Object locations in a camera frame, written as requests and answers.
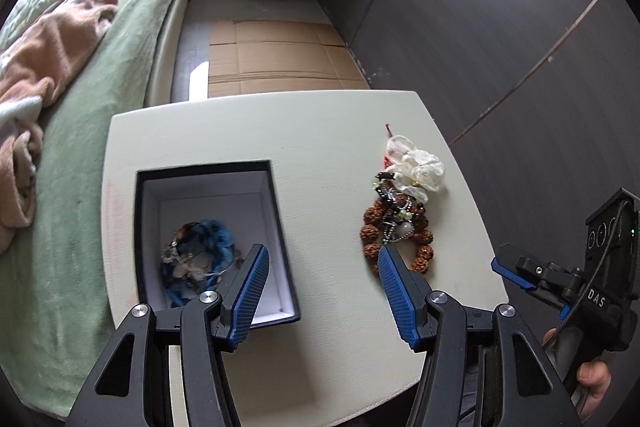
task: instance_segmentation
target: metal screw head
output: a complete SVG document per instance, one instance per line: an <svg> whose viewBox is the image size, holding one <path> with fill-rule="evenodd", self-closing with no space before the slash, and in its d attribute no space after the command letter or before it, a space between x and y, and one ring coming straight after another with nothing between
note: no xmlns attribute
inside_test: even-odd
<svg viewBox="0 0 640 427"><path fill-rule="evenodd" d="M431 292L429 298L436 304L443 304L444 302L447 302L447 294L439 290Z"/></svg>
<svg viewBox="0 0 640 427"><path fill-rule="evenodd" d="M131 315L134 317L144 317L149 311L149 306L146 304L136 304L131 310Z"/></svg>
<svg viewBox="0 0 640 427"><path fill-rule="evenodd" d="M204 302L205 304L211 304L218 300L218 292L214 292L213 290L207 290L206 292L202 292L200 294L200 302Z"/></svg>
<svg viewBox="0 0 640 427"><path fill-rule="evenodd" d="M510 304L501 304L498 308L498 311L503 317L513 317L513 315L516 314L516 308L514 308Z"/></svg>

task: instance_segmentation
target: floor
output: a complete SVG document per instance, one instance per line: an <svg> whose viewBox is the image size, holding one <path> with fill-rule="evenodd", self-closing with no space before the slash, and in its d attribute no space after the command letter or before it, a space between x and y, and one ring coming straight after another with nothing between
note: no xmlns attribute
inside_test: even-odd
<svg viewBox="0 0 640 427"><path fill-rule="evenodd" d="M341 423L337 427L405 427L414 404L416 391L417 385L414 385L375 409Z"/></svg>
<svg viewBox="0 0 640 427"><path fill-rule="evenodd" d="M204 69L190 80L190 100L204 96ZM291 21L211 23L208 96L262 92L369 89L330 24Z"/></svg>
<svg viewBox="0 0 640 427"><path fill-rule="evenodd" d="M178 42L172 102L204 100L210 96L210 38L212 24L216 21L330 24L316 0L190 0ZM219 92L218 95L220 94L236 93Z"/></svg>

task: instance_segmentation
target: white table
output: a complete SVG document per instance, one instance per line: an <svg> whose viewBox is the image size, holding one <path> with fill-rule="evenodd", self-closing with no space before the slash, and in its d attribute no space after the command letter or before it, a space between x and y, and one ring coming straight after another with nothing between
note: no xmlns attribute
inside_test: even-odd
<svg viewBox="0 0 640 427"><path fill-rule="evenodd" d="M414 92L380 90L249 94L115 116L102 187L102 247L118 325L137 304L133 253L136 172L270 160L302 320L254 330L225 359L244 427L337 425L420 378L424 354L400 339L358 231L375 197L385 123L446 166L447 190L427 216L434 289L493 310L507 295L494 252L449 148ZM174 406L181 393L172 359ZM180 425L176 412L177 425Z"/></svg>

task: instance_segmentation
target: human hand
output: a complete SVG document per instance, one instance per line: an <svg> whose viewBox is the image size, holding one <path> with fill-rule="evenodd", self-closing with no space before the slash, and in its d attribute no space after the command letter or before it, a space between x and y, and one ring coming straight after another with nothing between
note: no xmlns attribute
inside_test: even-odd
<svg viewBox="0 0 640 427"><path fill-rule="evenodd" d="M546 343L555 331L555 328L548 330L545 333L542 343ZM611 384L611 373L609 372L609 367L607 367L607 364L604 362L584 362L578 368L577 380L578 383L589 388L589 396L580 412L580 418L585 419L596 410L596 407L600 405L600 402L604 398Z"/></svg>

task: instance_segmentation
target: blue gripper pad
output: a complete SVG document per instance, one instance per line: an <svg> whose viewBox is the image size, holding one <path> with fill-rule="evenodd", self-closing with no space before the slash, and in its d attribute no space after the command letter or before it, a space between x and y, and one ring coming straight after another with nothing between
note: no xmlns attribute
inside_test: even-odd
<svg viewBox="0 0 640 427"><path fill-rule="evenodd" d="M254 320L255 310L258 307L264 284L269 275L269 252L262 247L257 255L254 266L244 280L240 295L236 301L232 313L231 330L228 341L234 349L243 342L249 334L249 327Z"/></svg>
<svg viewBox="0 0 640 427"><path fill-rule="evenodd" d="M385 289L386 299L391 306L391 312L394 314L400 338L409 344L409 347L415 349L420 340L415 321L415 307L386 248L381 248L378 254L378 273L382 287Z"/></svg>

